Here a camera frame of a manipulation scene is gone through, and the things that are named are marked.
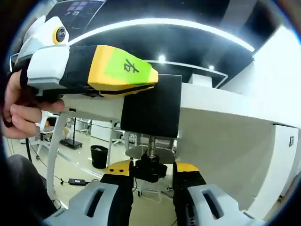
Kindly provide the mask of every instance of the led light strip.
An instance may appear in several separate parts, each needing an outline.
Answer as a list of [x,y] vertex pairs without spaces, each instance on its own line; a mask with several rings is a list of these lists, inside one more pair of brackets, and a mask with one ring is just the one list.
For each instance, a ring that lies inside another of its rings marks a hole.
[[235,37],[232,34],[229,34],[227,32],[224,32],[222,30],[219,30],[217,28],[208,26],[208,25],[204,25],[204,24],[200,24],[200,23],[196,23],[196,22],[192,22],[192,21],[187,21],[187,20],[178,20],[178,19],[168,19],[168,18],[145,18],[145,19],[136,19],[136,20],[128,20],[128,21],[123,21],[123,22],[118,22],[115,24],[110,24],[110,25],[106,25],[100,28],[96,28],[92,31],[89,31],[73,40],[71,40],[68,44],[69,45],[73,45],[78,41],[81,41],[85,38],[88,38],[92,35],[101,33],[101,32],[105,32],[105,31],[110,31],[113,29],[118,29],[118,28],[122,28],[122,27],[129,27],[129,26],[135,26],[135,25],[147,25],[147,24],[170,24],[170,25],[178,25],[178,26],[184,26],[184,27],[191,27],[191,28],[196,28],[196,29],[200,29],[203,31],[207,31],[216,35],[219,35],[223,38],[226,38],[232,42],[235,42],[236,44],[246,48],[247,50],[253,52],[254,48],[249,45],[248,43],[246,43],[245,41],[239,39],[238,37]]

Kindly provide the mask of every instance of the green label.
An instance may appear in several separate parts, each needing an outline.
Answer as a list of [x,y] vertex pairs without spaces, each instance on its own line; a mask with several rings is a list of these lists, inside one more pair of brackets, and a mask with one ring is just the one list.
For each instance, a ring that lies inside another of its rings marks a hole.
[[104,71],[106,75],[129,84],[147,83],[150,72],[151,64],[118,48],[113,51]]

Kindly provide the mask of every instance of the person's leg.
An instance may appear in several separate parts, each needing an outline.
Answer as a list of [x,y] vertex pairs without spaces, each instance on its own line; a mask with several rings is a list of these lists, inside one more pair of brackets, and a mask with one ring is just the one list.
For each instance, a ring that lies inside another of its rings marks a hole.
[[19,195],[24,198],[29,208],[46,219],[56,212],[42,179],[34,165],[21,155],[13,155],[7,159],[12,181]]

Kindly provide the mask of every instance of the camera lens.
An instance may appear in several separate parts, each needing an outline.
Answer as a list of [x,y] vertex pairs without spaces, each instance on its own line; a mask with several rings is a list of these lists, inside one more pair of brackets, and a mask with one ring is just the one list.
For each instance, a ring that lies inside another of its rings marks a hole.
[[56,32],[56,40],[58,42],[62,42],[64,41],[65,37],[66,37],[66,30],[64,27],[60,27]]

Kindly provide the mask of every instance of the power adapter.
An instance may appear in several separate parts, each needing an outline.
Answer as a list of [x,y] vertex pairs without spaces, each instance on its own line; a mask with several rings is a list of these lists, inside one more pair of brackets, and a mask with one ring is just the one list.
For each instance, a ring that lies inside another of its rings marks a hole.
[[82,180],[82,179],[69,178],[68,184],[69,185],[86,186],[88,184],[88,182],[86,182],[85,180]]

